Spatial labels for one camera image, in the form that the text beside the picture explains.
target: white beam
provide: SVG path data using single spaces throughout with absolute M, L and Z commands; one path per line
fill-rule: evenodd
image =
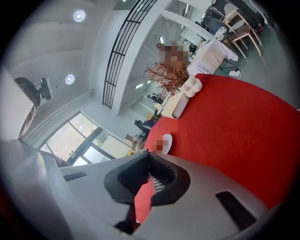
M 211 5 L 211 0 L 180 0 L 180 1 L 199 9 L 203 13 Z
M 118 83 L 113 98 L 112 111 L 115 114 L 119 114 L 120 112 L 122 100 L 129 81 L 130 74 L 132 72 L 133 66 L 137 61 L 142 46 L 145 43 L 149 33 L 159 20 L 161 16 L 161 10 L 165 9 L 170 4 L 170 2 L 171 0 L 158 0 L 149 10 L 131 40 L 119 73 Z
M 200 27 L 198 24 L 192 22 L 191 20 L 180 16 L 176 13 L 172 13 L 170 11 L 167 10 L 162 10 L 161 11 L 161 15 L 165 18 L 168 18 L 174 22 L 177 22 L 179 24 L 183 24 L 183 26 L 191 29 L 192 31 L 194 31 L 195 33 L 199 34 L 202 38 L 206 39 L 206 40 L 212 40 L 213 39 L 213 35 L 210 34 L 207 30 L 205 30 L 204 28 Z

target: red tablecloth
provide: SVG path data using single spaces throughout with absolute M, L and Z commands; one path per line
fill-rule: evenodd
M 275 95 L 249 83 L 217 75 L 196 76 L 203 89 L 178 120 L 162 117 L 145 147 L 173 136 L 169 155 L 212 166 L 233 178 L 271 208 L 286 196 L 300 159 L 300 113 Z M 137 208 L 154 194 L 143 185 Z M 143 221 L 148 212 L 137 211 Z

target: ceiling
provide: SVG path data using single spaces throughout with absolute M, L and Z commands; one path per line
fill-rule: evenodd
M 15 36 L 4 65 L 13 78 L 26 77 L 34 84 L 41 77 L 49 79 L 50 104 L 63 105 L 89 89 L 91 54 L 104 16 L 115 1 L 53 0 L 42 4 Z M 86 17 L 75 22 L 77 10 Z M 68 74 L 75 76 L 65 84 Z
M 114 10 L 131 10 L 132 7 L 135 5 L 137 0 L 117 0 L 116 5 L 114 6 Z

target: black chair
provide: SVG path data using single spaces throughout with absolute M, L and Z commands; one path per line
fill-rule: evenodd
M 219 21 L 218 19 L 212 18 L 211 21 L 208 23 L 209 32 L 212 35 L 215 35 L 219 28 L 224 27 L 226 28 L 225 38 L 223 38 L 222 42 L 228 37 L 228 27 Z
M 142 140 L 147 139 L 147 137 L 148 137 L 148 135 L 149 135 L 149 132 L 150 132 L 150 129 L 144 127 L 144 126 L 143 126 L 143 122 L 142 122 L 141 120 L 138 120 L 138 123 L 137 123 L 136 126 L 137 126 L 139 129 L 141 129 L 142 134 L 145 134 L 145 136 L 140 135 L 139 137 L 142 137 Z

